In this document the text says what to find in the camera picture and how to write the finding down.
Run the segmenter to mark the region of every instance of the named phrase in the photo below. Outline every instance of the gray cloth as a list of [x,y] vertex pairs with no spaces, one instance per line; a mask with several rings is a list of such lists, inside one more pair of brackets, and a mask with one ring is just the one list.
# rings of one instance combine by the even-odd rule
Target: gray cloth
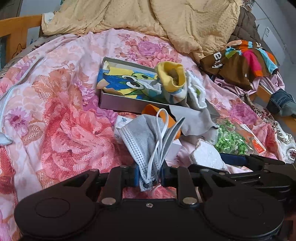
[[207,110],[210,113],[211,119],[213,122],[216,122],[217,118],[220,118],[220,114],[215,109],[215,107],[206,99],[205,102],[207,103]]
[[[140,170],[139,185],[141,191],[151,189],[153,181],[158,181],[159,171],[167,152],[181,128],[184,118],[180,118],[177,123],[166,130],[162,138],[162,148],[158,146],[153,157],[151,177],[147,176],[148,163],[153,154],[158,141],[156,117],[152,115],[140,115],[124,127],[118,130],[124,144],[128,148],[134,161]],[[163,120],[158,118],[160,132],[165,127]]]
[[218,126],[212,121],[207,108],[202,111],[193,110],[183,106],[169,105],[176,121],[185,117],[181,127],[184,139],[194,145],[199,138],[203,138],[211,144],[217,142]]

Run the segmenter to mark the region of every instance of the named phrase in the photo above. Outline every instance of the metal screw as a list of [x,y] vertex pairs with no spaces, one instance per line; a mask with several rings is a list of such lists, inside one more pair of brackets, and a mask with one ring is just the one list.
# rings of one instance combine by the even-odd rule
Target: metal screw
[[152,203],[146,203],[146,207],[153,207],[154,205]]
[[185,197],[183,198],[183,203],[188,204],[188,205],[193,205],[197,203],[197,199],[194,197]]
[[105,205],[113,205],[114,203],[116,203],[116,199],[112,197],[105,197],[102,199],[101,203]]

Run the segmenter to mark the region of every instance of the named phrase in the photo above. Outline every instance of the face mask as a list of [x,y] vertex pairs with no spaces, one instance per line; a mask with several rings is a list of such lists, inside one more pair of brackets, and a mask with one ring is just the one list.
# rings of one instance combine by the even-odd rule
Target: face mask
[[[158,117],[161,111],[165,112],[165,123]],[[167,129],[168,113],[165,109],[160,109],[156,116],[140,115],[118,130],[139,166],[141,191],[151,189],[153,182],[158,181],[160,167],[184,119],[181,118]]]

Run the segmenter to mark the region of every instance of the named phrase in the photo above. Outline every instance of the floral bedsheet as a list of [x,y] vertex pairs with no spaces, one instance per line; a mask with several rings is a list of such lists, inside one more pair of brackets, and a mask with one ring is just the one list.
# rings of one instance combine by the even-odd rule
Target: floral bedsheet
[[[13,211],[24,197],[90,168],[108,172],[133,162],[113,136],[118,113],[98,108],[95,86],[105,56],[149,67],[160,61],[181,63],[203,80],[207,99],[223,117],[247,124],[267,155],[281,158],[271,127],[169,43],[123,29],[63,35],[26,55],[0,82],[0,131],[13,140],[0,146],[0,240],[19,239]],[[123,195],[168,198],[174,193],[162,187],[143,193],[127,188]]]

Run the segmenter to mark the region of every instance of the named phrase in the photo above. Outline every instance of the beige comforter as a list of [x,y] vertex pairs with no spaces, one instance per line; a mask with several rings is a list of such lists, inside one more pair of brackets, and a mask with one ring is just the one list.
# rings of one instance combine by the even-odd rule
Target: beige comforter
[[222,49],[239,17],[241,0],[65,0],[42,30],[87,34],[128,28],[170,41],[194,58]]

